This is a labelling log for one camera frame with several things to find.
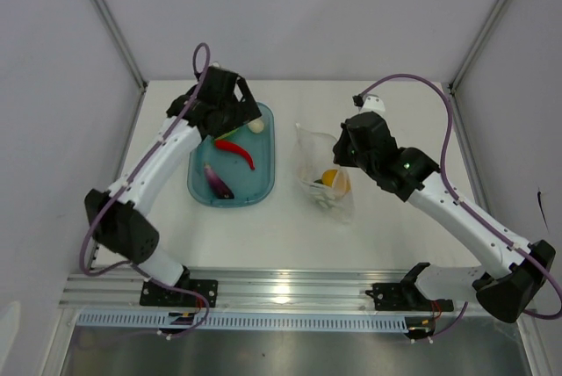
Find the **light green chayote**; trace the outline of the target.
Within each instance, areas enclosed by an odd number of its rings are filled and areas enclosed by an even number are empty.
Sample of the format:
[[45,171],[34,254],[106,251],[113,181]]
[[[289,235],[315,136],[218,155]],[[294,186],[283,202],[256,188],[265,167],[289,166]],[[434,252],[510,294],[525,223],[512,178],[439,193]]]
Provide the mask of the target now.
[[215,140],[216,140],[216,141],[225,140],[225,139],[227,139],[227,138],[229,138],[229,137],[235,135],[236,133],[238,133],[239,130],[240,130],[240,128],[236,128],[236,129],[234,129],[234,130],[232,130],[232,131],[230,131],[230,132],[227,132],[227,133],[225,133],[225,134],[223,134],[223,135],[221,135],[221,136],[218,136]]

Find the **red chili pepper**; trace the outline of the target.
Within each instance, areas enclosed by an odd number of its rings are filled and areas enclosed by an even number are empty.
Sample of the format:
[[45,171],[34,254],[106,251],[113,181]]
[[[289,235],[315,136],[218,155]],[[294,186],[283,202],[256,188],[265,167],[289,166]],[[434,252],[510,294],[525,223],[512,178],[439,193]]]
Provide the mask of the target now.
[[247,165],[249,166],[249,168],[251,170],[255,170],[255,164],[254,164],[254,160],[251,156],[251,154],[244,148],[242,148],[241,146],[237,145],[236,143],[233,143],[231,141],[227,141],[224,139],[220,139],[220,140],[216,140],[214,142],[214,146],[215,148],[217,148],[218,150],[224,151],[224,152],[228,152],[231,154],[235,154],[241,158],[243,158]]

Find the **yellow orange fruit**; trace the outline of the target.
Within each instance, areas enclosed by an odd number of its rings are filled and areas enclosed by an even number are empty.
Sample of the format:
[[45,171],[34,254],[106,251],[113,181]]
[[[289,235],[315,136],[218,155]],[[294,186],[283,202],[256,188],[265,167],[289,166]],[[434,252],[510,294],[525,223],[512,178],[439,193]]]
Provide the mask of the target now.
[[330,170],[326,170],[323,172],[322,176],[321,176],[321,180],[324,183],[325,186],[329,186],[332,187],[334,185],[334,182],[337,178],[339,170],[337,169],[330,169]]

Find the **clear zip top bag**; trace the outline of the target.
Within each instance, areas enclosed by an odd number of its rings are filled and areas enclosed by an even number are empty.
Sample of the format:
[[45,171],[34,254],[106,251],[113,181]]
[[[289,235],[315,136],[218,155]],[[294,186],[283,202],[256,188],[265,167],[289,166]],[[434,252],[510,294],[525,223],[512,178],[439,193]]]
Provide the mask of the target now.
[[355,212],[348,171],[334,163],[331,134],[313,132],[295,124],[292,172],[305,198],[331,219],[351,222]]

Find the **purple eggplant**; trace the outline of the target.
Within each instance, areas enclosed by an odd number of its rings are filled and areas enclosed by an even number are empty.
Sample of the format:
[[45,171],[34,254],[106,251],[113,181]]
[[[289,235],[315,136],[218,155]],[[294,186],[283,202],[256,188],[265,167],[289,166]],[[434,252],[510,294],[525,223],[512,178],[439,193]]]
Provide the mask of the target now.
[[204,175],[213,195],[217,199],[234,199],[234,193],[213,170],[209,163],[204,164]]

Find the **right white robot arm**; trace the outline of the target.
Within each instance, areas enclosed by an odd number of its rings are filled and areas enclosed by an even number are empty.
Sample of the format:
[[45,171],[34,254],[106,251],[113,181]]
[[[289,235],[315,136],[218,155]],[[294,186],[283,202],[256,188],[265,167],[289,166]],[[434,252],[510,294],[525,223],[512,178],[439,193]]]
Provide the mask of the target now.
[[418,148],[401,148],[385,120],[362,112],[341,125],[334,161],[359,168],[377,186],[440,224],[478,260],[476,267],[417,264],[401,287],[411,308],[431,300],[476,302],[494,318],[515,322],[550,277],[556,250],[545,240],[530,242],[465,200],[444,169]]

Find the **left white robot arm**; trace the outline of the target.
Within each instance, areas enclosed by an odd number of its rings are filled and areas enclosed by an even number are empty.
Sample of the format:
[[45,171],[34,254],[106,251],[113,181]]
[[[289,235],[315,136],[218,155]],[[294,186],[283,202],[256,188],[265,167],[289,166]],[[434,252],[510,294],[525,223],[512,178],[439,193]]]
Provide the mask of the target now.
[[137,163],[105,191],[92,189],[84,199],[89,238],[160,285],[160,295],[173,306],[190,297],[191,285],[182,278],[187,269],[162,247],[148,214],[191,151],[205,139],[231,133],[261,116],[246,79],[237,73],[210,66],[196,78],[195,86],[172,101]]

